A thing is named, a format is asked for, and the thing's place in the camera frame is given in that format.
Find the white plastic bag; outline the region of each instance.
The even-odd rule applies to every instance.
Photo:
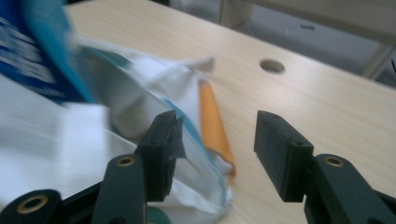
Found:
[[[21,158],[34,163],[43,161],[42,167],[47,169],[43,168],[42,173],[49,172],[50,175],[41,174],[40,177],[35,177],[36,173],[29,174],[31,170],[25,170],[22,166],[14,165],[12,170],[9,170],[1,162],[0,179],[13,179],[12,185],[20,185],[25,181],[30,183],[12,196],[9,195],[11,185],[6,188],[1,186],[0,204],[5,205],[12,197],[16,198],[33,189],[57,189],[66,197],[99,182],[103,178],[106,163],[117,155],[131,153],[134,150],[133,143],[138,143],[155,116],[164,111],[176,110],[179,116],[185,116],[183,144],[187,159],[177,161],[172,190],[165,201],[149,204],[148,220],[153,223],[198,224],[213,223],[224,215],[232,202],[230,184],[234,176],[233,155],[210,85],[198,70],[210,69],[213,59],[168,61],[83,37],[77,38],[76,44],[85,50],[89,67],[94,73],[97,94],[103,105],[108,108],[110,122],[106,120],[106,108],[101,105],[60,106],[36,95],[37,99],[29,101],[25,107],[26,118],[20,122],[31,129],[26,129],[26,125],[18,129],[28,130],[27,135],[32,134],[40,143],[47,139],[53,143],[49,141],[51,144],[46,145],[41,154],[32,157],[29,150],[37,149],[28,147],[29,143],[21,150],[20,147],[4,146],[0,142],[0,158],[3,159],[6,153],[9,161],[24,162]],[[25,95],[34,94],[23,90],[23,96],[15,94],[15,98],[0,97],[0,105],[4,105],[5,101],[7,104],[18,102]],[[42,113],[42,105],[49,108],[46,110],[48,115],[43,116],[51,119],[43,127],[41,124],[44,121],[32,121],[27,112]],[[3,107],[0,108],[0,116],[2,114],[3,117],[0,119],[20,120],[14,118],[13,112],[5,113]],[[12,126],[15,123],[18,122],[11,120],[8,125]],[[109,127],[121,137],[111,132]],[[94,132],[91,133],[92,136],[87,136],[85,133],[91,132],[91,128]],[[6,131],[7,127],[0,124],[0,135]],[[100,158],[87,156],[86,164],[73,166],[72,164],[77,164],[74,160],[81,159],[81,155],[92,154],[89,149],[84,149],[86,147],[99,150]],[[56,168],[59,163],[53,158],[61,161],[62,166],[59,170]],[[87,163],[94,163],[96,167],[93,168]],[[40,182],[38,179],[56,175],[57,178],[51,179],[50,183],[46,183],[47,180]],[[35,182],[43,183],[45,186],[37,185]]]

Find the round hole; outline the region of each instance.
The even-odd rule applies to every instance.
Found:
[[[271,74],[281,74],[285,71],[285,65],[274,60],[261,60],[260,67]]]
[[[126,220],[123,217],[115,217],[111,219],[108,224],[125,224]]]
[[[119,166],[129,166],[134,163],[134,158],[124,157],[118,161]]]
[[[375,218],[370,218],[367,222],[368,224],[384,224],[381,220],[375,219]]]
[[[327,157],[326,159],[324,159],[329,165],[332,165],[332,166],[336,166],[336,167],[342,167],[342,166],[344,166],[344,162],[343,161],[340,161],[339,159],[337,159],[337,158],[334,158],[334,157]]]
[[[32,213],[43,207],[48,201],[49,198],[44,194],[32,196],[20,203],[17,212],[20,214]]]

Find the table surface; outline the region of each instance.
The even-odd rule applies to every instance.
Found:
[[[146,0],[68,8],[79,34],[184,60],[216,58],[207,74],[235,155],[233,209],[219,223],[306,223],[283,203],[253,152],[258,110],[276,113],[314,146],[350,160],[374,189],[396,197],[396,91]],[[261,60],[284,64],[281,75]]]

